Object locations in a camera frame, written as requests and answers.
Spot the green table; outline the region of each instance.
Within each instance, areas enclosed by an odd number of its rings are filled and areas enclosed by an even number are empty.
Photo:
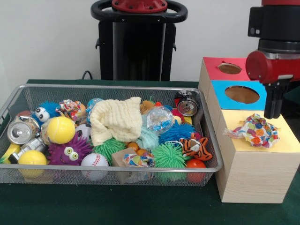
[[[93,85],[194,87],[196,82],[45,81]],[[298,225],[300,173],[283,204],[221,203],[215,178],[205,187],[0,184],[1,225]]]

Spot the white washcloth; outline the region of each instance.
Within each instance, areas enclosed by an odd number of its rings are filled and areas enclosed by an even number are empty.
[[[101,145],[112,137],[121,142],[136,140],[141,135],[143,123],[140,102],[140,97],[98,102],[90,115],[93,145]]]

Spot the orange tiger toy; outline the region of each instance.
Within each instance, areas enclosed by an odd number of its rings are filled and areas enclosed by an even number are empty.
[[[179,139],[182,143],[182,152],[183,156],[194,156],[194,158],[199,159],[201,161],[208,161],[212,159],[212,154],[210,154],[206,150],[206,144],[208,142],[207,137],[201,138],[199,141],[194,139],[194,135],[192,134],[191,139]]]

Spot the metal basket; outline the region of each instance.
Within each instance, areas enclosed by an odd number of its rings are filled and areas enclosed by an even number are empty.
[[[169,186],[204,186],[223,165],[217,139],[203,94],[197,89],[187,89],[193,93],[200,108],[192,117],[197,132],[209,138],[207,150],[213,159],[205,162],[207,168],[132,168],[132,167],[95,167],[95,166],[62,166],[62,165],[18,165],[0,164],[0,183],[52,183],[52,184],[100,184],[100,185],[169,185]],[[17,87],[0,110],[2,122],[0,126],[0,156],[10,145],[7,138],[8,123],[23,110],[34,111],[44,101],[60,102],[72,99],[87,104],[92,98],[125,100],[139,96],[148,100],[150,96],[164,105],[174,105],[174,96],[181,88],[148,88],[148,87],[117,87],[117,86],[82,86],[82,85],[43,85],[26,84]],[[20,169],[42,169],[42,175],[28,180],[22,176]],[[84,171],[107,173],[99,181],[90,181],[83,176]],[[192,183],[190,176],[202,174],[200,183]]]

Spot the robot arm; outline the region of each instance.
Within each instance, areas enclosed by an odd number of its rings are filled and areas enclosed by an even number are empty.
[[[250,10],[248,36],[258,37],[246,71],[267,91],[264,116],[278,118],[289,82],[300,80],[300,0],[262,0]]]

